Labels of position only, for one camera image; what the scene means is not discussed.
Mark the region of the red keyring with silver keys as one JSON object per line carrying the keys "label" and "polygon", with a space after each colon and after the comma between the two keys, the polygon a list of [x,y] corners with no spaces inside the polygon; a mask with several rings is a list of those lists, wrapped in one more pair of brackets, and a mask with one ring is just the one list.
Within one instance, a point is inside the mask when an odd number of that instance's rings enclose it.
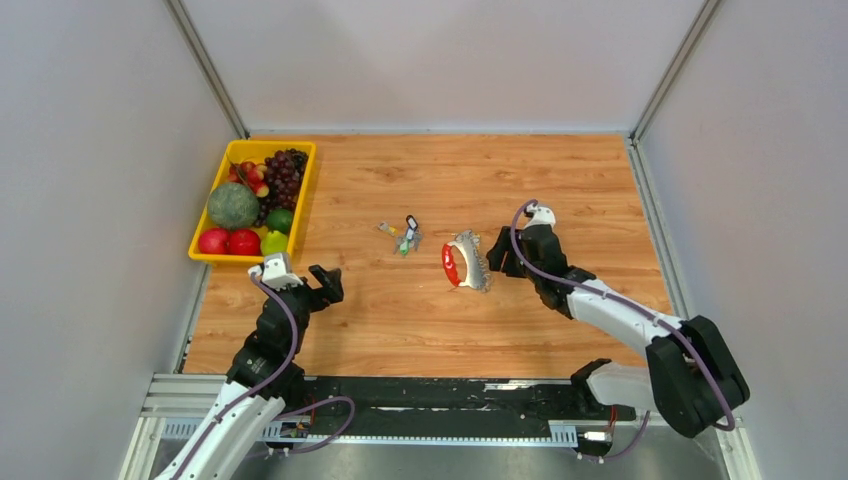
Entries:
{"label": "red keyring with silver keys", "polygon": [[441,264],[454,288],[470,288],[487,293],[492,277],[480,255],[480,236],[468,229],[455,235],[441,249]]}

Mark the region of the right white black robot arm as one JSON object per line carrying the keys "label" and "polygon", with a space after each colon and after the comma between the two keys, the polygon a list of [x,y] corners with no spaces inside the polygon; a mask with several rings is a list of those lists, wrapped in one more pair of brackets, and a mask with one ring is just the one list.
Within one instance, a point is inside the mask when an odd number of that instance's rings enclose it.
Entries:
{"label": "right white black robot arm", "polygon": [[547,308],[604,331],[645,359],[643,368],[598,359],[575,372],[571,403],[580,415],[596,417],[613,404],[652,410],[693,438],[730,420],[750,399],[749,385],[712,320],[667,316],[622,296],[569,264],[551,226],[502,227],[486,259],[493,271],[528,279]]}

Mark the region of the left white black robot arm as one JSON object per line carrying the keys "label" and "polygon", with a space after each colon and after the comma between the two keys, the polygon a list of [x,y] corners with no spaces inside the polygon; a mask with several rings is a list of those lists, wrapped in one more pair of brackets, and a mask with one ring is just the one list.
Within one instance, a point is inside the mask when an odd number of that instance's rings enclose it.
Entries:
{"label": "left white black robot arm", "polygon": [[305,372],[294,359],[311,315],[344,299],[340,269],[312,265],[309,271],[317,286],[294,274],[285,255],[249,268],[250,281],[267,296],[256,327],[200,426],[159,478],[230,478],[266,426],[304,405]]}

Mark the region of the green lime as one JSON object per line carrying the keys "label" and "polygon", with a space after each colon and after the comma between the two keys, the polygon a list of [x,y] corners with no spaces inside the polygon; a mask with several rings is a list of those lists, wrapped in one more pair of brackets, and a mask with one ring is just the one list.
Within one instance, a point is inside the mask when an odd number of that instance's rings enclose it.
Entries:
{"label": "green lime", "polygon": [[269,231],[281,232],[288,235],[294,223],[294,214],[285,208],[277,208],[270,211],[265,219],[265,226]]}

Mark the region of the red apple right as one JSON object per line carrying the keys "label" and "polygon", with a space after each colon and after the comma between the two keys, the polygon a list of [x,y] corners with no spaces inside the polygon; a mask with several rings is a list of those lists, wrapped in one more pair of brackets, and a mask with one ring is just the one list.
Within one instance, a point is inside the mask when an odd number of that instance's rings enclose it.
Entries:
{"label": "red apple right", "polygon": [[239,229],[230,233],[227,253],[237,256],[260,256],[261,237],[251,229]]}

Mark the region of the red apple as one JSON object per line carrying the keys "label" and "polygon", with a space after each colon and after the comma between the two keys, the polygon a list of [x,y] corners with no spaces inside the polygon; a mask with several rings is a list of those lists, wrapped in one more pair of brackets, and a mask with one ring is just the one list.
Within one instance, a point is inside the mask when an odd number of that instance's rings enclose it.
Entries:
{"label": "red apple", "polygon": [[237,256],[260,256],[261,237],[251,229],[239,229],[230,233],[227,253]]}
{"label": "red apple", "polygon": [[224,228],[212,228],[200,234],[197,249],[201,254],[226,255],[229,251],[230,232]]}

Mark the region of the red apple left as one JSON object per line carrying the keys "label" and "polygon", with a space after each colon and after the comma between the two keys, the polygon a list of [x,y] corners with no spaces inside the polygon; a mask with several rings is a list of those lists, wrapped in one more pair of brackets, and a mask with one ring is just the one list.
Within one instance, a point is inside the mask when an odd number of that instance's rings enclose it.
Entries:
{"label": "red apple left", "polygon": [[197,249],[201,254],[226,255],[229,251],[230,232],[224,228],[212,228],[200,234]]}

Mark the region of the dark purple grape bunch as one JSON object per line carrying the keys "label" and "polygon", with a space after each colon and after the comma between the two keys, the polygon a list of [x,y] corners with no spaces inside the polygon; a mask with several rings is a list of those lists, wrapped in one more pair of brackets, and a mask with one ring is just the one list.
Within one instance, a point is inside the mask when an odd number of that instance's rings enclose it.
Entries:
{"label": "dark purple grape bunch", "polygon": [[277,210],[288,212],[292,217],[298,204],[305,180],[308,155],[297,149],[278,150],[267,157],[253,170],[261,173],[262,179],[253,187],[258,198],[260,211],[254,225],[264,226]]}

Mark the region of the green round melon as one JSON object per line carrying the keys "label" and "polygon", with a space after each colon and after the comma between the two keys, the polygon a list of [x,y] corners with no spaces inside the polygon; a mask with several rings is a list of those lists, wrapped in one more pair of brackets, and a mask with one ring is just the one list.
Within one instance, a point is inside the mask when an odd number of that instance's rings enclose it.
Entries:
{"label": "green round melon", "polygon": [[248,228],[257,220],[260,203],[253,191],[239,183],[223,183],[208,196],[207,217],[218,227],[237,230]]}

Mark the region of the small red apples cluster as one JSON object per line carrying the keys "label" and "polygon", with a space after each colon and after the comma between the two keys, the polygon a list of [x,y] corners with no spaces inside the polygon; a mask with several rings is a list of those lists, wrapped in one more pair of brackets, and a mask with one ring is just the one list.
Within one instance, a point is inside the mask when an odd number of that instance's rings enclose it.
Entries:
{"label": "small red apples cluster", "polygon": [[266,170],[266,165],[257,165],[252,161],[230,163],[227,181],[247,186],[256,197],[266,198],[270,193],[270,187],[265,182]]}

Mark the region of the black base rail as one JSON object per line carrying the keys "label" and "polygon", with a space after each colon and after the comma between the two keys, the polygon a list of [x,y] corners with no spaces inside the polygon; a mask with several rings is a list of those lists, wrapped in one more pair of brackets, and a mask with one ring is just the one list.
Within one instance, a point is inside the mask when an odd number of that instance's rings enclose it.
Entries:
{"label": "black base rail", "polygon": [[568,380],[423,377],[308,377],[284,409],[329,435],[423,438],[543,438],[553,421],[605,428],[633,421]]}

